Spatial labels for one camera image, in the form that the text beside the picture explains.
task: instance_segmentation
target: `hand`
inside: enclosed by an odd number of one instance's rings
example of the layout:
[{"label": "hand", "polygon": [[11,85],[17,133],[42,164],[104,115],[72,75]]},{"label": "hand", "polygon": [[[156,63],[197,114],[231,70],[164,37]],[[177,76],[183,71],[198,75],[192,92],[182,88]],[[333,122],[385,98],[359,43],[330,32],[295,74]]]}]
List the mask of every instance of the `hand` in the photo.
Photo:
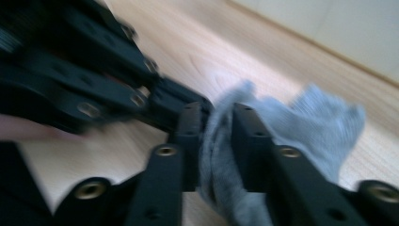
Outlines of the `hand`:
[{"label": "hand", "polygon": [[26,119],[0,114],[0,141],[44,138],[81,140],[83,137]]}]

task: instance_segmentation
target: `metal screw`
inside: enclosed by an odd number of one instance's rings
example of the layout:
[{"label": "metal screw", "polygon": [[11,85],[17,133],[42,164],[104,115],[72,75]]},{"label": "metal screw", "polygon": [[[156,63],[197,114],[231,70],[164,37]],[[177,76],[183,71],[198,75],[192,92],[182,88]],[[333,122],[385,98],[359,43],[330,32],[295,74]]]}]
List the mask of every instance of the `metal screw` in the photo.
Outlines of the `metal screw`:
[{"label": "metal screw", "polygon": [[144,100],[139,95],[132,95],[130,100],[132,100],[137,106],[142,107],[144,105]]},{"label": "metal screw", "polygon": [[177,153],[176,149],[168,148],[168,147],[160,148],[156,151],[156,154],[158,154],[160,156],[171,156],[176,153]]},{"label": "metal screw", "polygon": [[151,59],[144,59],[144,64],[147,66],[151,73],[156,73],[156,71],[158,70],[158,65],[156,65],[155,61]]},{"label": "metal screw", "polygon": [[89,182],[80,186],[75,191],[74,196],[79,200],[91,200],[101,196],[105,191],[105,184],[101,182]]},{"label": "metal screw", "polygon": [[125,25],[121,25],[120,27],[122,28],[123,32],[129,40],[133,40],[137,36],[137,33],[133,28]]},{"label": "metal screw", "polygon": [[300,152],[295,150],[295,149],[289,149],[289,148],[284,148],[279,150],[281,152],[281,154],[285,157],[299,157],[300,156]]},{"label": "metal screw", "polygon": [[89,103],[80,103],[77,109],[91,118],[98,118],[101,115],[100,110]]},{"label": "metal screw", "polygon": [[399,203],[399,193],[387,186],[373,185],[368,191],[383,202]]}]

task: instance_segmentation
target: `wooden floor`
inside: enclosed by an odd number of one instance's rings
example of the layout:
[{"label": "wooden floor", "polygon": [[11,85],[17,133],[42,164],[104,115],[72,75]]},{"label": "wooden floor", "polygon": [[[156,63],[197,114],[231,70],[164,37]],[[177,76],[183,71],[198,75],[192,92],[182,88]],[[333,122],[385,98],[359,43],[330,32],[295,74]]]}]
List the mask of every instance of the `wooden floor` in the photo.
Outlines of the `wooden floor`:
[{"label": "wooden floor", "polygon": [[[215,101],[249,79],[257,96],[289,103],[309,83],[364,105],[367,123],[341,170],[340,184],[378,179],[399,186],[399,90],[310,42],[225,0],[109,0],[138,33],[138,46],[162,73]],[[21,146],[54,209],[89,176],[119,183],[145,166],[166,135],[137,121],[93,130],[80,142],[26,141]],[[184,194],[184,225],[225,225],[197,194]]]}]

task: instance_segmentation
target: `cloth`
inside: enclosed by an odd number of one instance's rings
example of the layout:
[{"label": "cloth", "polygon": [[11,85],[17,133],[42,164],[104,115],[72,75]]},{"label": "cloth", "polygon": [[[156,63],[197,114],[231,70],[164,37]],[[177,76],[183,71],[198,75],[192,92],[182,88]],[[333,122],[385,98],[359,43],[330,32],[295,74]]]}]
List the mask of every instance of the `cloth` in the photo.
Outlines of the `cloth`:
[{"label": "cloth", "polygon": [[278,145],[301,150],[332,183],[364,127],[365,112],[315,85],[290,105],[266,97],[257,100],[254,85],[227,92],[215,105],[200,149],[199,193],[230,225],[273,225],[264,204],[266,194],[246,192],[231,150],[234,103],[254,108]]}]

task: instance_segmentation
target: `white wall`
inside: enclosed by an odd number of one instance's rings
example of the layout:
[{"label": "white wall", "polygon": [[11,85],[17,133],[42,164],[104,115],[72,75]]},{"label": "white wall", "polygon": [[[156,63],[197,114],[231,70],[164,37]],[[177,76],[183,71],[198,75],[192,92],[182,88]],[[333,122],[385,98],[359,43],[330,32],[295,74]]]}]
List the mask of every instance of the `white wall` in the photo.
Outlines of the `white wall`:
[{"label": "white wall", "polygon": [[399,83],[399,0],[232,0]]}]

